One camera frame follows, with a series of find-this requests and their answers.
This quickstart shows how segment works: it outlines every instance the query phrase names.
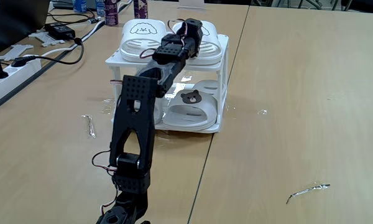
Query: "light wood tabletop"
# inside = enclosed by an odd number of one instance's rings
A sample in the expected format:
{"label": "light wood tabletop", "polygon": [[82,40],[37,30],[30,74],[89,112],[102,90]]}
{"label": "light wood tabletop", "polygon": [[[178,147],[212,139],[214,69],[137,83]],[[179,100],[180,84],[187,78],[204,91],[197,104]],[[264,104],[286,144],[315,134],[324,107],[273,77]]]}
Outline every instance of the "light wood tabletop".
{"label": "light wood tabletop", "polygon": [[[177,5],[149,2],[149,17],[213,21],[218,33],[230,37],[232,62],[248,6],[207,4],[206,11],[194,11]],[[0,107],[0,223],[95,223],[99,206],[114,198],[110,177],[94,168],[91,158],[109,148],[112,134],[113,104],[104,102],[113,99],[112,73],[104,61],[118,48],[122,25],[133,17],[129,7],[119,27],[105,26],[85,42],[80,63],[54,65]],[[64,60],[79,54],[75,49]],[[83,114],[93,117],[95,139],[86,132]],[[212,136],[157,131],[143,219],[188,221]],[[137,150],[131,137],[126,151]],[[96,162],[108,164],[108,155]]]}
{"label": "light wood tabletop", "polygon": [[191,223],[373,223],[373,14],[250,7],[227,104]]}

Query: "robotic arm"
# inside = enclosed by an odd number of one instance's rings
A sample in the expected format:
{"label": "robotic arm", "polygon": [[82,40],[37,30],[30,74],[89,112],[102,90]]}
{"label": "robotic arm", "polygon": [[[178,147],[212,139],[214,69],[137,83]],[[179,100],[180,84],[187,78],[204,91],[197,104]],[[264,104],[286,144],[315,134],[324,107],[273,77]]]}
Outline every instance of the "robotic arm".
{"label": "robotic arm", "polygon": [[[145,68],[135,76],[124,76],[121,99],[114,115],[109,158],[110,165],[117,167],[112,182],[122,192],[97,224],[134,224],[145,214],[155,139],[155,99],[162,98],[170,89],[186,60],[198,55],[203,35],[201,26],[200,21],[187,19],[176,34],[163,37],[161,46]],[[140,103],[138,110],[134,108],[136,102]],[[124,152],[131,131],[137,134],[139,155]]]}

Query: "laptop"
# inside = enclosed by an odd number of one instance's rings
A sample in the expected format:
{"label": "laptop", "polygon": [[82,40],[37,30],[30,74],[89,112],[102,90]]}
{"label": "laptop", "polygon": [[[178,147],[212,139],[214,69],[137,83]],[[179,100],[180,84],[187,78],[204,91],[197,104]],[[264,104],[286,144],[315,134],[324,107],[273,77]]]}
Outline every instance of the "laptop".
{"label": "laptop", "polygon": [[44,26],[50,0],[0,0],[0,51]]}

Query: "power adapter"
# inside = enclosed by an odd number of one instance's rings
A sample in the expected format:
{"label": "power adapter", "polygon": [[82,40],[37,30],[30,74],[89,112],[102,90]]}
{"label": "power adapter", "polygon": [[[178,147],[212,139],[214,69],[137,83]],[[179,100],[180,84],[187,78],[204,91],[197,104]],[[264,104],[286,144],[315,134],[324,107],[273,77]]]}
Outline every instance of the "power adapter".
{"label": "power adapter", "polygon": [[57,40],[73,40],[76,37],[75,31],[60,22],[53,22],[44,25],[45,30]]}

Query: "bear sticker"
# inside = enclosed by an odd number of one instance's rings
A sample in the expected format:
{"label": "bear sticker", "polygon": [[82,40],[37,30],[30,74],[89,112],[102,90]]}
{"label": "bear sticker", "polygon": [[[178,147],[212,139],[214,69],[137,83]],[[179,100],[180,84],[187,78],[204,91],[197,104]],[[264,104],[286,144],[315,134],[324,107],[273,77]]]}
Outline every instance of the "bear sticker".
{"label": "bear sticker", "polygon": [[147,22],[140,22],[134,25],[131,30],[131,34],[157,34],[156,28]]}
{"label": "bear sticker", "polygon": [[193,90],[191,93],[181,93],[182,101],[186,104],[199,103],[201,101],[201,96],[198,90]]}
{"label": "bear sticker", "polygon": [[202,31],[203,35],[210,35],[209,30],[206,29],[204,26],[201,27],[201,31]]}

